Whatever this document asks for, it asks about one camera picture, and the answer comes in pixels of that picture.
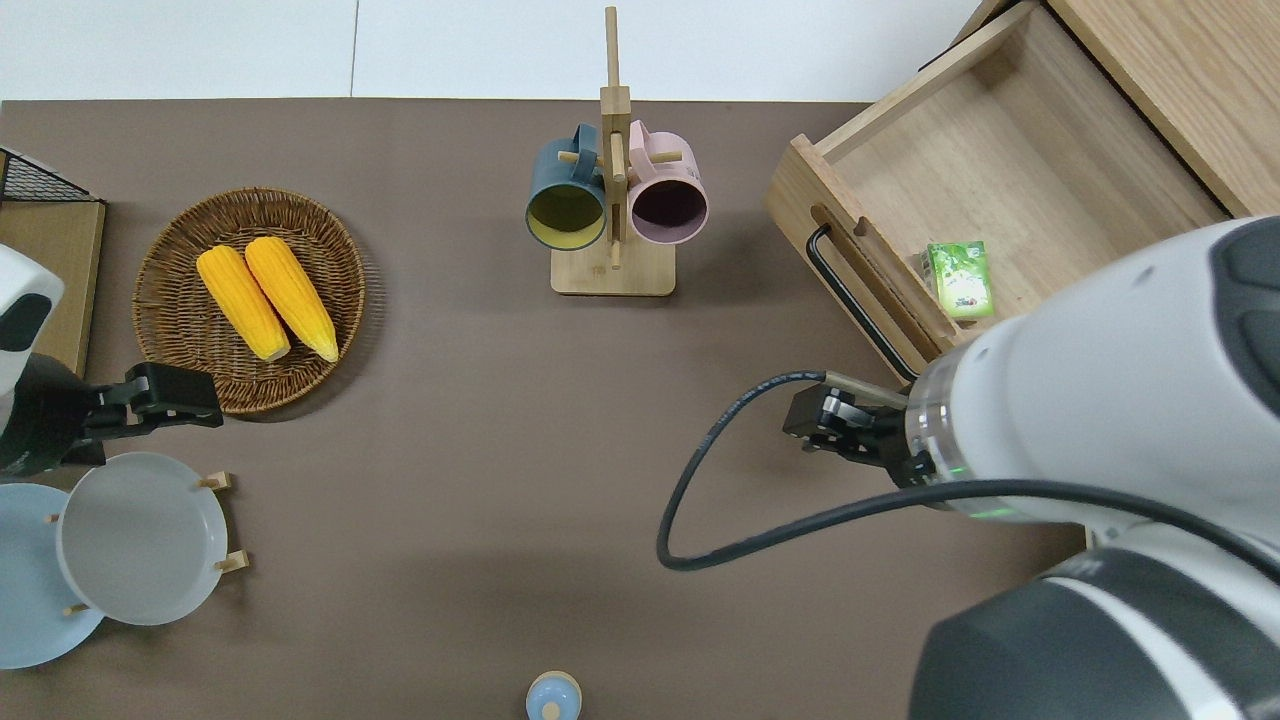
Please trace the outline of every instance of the round woven tray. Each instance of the round woven tray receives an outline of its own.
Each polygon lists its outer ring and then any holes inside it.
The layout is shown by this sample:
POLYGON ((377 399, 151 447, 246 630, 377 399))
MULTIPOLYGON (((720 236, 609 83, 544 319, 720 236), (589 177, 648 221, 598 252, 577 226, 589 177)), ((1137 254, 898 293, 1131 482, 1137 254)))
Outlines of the round woven tray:
POLYGON ((264 187, 209 197, 160 233, 133 288, 133 332, 147 360, 205 370, 214 377, 223 413, 280 407, 319 386, 337 366, 289 333, 289 352, 264 363, 218 309, 196 272, 196 258, 215 245, 243 254, 256 237, 288 243, 311 278, 347 355, 365 311, 365 269, 342 220, 319 202, 264 187))

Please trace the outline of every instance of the light blue plate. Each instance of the light blue plate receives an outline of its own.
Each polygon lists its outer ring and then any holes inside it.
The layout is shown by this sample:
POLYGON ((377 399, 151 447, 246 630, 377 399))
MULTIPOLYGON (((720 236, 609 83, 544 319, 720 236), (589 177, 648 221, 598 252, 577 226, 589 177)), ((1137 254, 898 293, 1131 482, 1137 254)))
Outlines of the light blue plate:
POLYGON ((84 642, 102 621, 77 605, 58 565, 58 525, 49 515, 67 506, 67 493, 29 483, 0 484, 0 670, 31 667, 84 642))

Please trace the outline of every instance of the corn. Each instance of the corn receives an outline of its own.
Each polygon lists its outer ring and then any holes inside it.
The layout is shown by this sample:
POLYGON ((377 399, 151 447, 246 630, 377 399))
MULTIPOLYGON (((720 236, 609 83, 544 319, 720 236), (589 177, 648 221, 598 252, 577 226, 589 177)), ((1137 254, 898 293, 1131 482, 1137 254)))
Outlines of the corn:
POLYGON ((244 249, 244 259, 293 334, 325 360, 337 363, 338 338, 333 320, 289 246, 278 237, 260 237, 244 249))
POLYGON ((223 315, 261 360, 271 363, 289 351, 289 340, 261 288, 248 274, 239 252, 227 245, 206 250, 196 259, 196 270, 214 296, 223 315))

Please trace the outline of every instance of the white wall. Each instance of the white wall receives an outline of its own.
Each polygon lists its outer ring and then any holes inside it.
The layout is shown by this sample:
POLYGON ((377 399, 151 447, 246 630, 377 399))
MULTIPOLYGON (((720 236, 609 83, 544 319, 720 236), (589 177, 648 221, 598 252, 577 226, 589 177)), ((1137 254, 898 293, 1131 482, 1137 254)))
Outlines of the white wall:
MULTIPOLYGON (((603 0, 0 0, 0 99, 596 97, 603 0)), ((648 100, 874 100, 978 0, 614 0, 648 100)))

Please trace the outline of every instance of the black wire basket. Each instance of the black wire basket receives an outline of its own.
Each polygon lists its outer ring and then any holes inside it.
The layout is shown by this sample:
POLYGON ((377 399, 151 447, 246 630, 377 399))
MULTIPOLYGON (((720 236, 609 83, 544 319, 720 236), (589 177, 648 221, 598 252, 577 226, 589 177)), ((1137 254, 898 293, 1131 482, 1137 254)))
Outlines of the black wire basket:
POLYGON ((68 182, 38 160, 0 147, 0 202, 100 202, 90 191, 68 182))

